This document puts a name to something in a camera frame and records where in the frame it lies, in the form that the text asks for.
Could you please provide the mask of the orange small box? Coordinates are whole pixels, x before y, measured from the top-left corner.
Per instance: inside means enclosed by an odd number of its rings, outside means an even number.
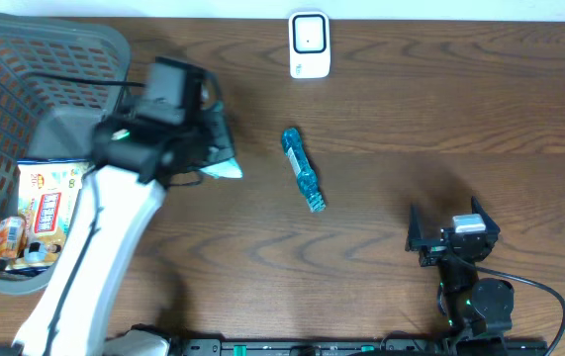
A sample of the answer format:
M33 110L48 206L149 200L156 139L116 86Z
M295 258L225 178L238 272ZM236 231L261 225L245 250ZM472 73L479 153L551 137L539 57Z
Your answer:
M13 260L23 246L26 221L22 217L9 217L0 222L0 260Z

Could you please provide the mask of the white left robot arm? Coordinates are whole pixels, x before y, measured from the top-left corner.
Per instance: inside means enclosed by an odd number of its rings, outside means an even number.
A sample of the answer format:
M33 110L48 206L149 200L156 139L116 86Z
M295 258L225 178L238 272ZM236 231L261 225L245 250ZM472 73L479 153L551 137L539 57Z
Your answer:
M173 177L235 157L217 76L157 57L132 103L91 135L69 236L47 287L0 355L101 355L123 277Z

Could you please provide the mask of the blue mouthwash bottle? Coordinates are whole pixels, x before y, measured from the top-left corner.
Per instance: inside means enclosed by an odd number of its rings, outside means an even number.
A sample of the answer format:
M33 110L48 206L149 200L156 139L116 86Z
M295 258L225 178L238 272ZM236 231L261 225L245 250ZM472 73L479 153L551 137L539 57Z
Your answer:
M310 211L312 213L322 212L326 208L326 202L320 190L318 176L304 150L299 131L296 128L285 130L281 137L281 144L295 174L299 191L305 198Z

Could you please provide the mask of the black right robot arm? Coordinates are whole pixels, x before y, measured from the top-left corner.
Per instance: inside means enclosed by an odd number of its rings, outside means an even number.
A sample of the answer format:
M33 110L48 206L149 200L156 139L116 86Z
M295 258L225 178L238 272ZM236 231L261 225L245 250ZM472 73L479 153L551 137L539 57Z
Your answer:
M405 249L419 255L422 267L439 271L439 305L449 321L444 346L457 351L461 342L500 338L512 326L513 286L500 279L478 276L475 264L493 250L501 230L476 198L471 212L452 218L436 238L426 237L416 207L410 207Z

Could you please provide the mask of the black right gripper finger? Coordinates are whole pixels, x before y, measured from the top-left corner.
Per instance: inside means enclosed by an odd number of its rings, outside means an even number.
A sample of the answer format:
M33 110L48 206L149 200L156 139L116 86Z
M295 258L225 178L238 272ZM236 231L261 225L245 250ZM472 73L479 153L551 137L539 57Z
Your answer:
M473 214L477 214L481 217L488 233L499 233L500 228L494 222L494 220L486 213L482 205L479 203L475 196L471 197L471 210Z
M418 209L415 205L410 205L409 226L405 244L408 252L431 250L433 247L441 245L439 238L432 239L424 236L424 229L420 222Z

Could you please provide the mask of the yellow snack bag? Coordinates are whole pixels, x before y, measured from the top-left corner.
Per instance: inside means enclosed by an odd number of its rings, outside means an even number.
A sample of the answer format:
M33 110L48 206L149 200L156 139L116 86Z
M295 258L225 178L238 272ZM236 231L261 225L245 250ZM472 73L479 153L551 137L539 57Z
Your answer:
M57 261L69 234L86 160L28 160L18 162L20 172L18 215L26 222L16 258L5 270L36 276Z

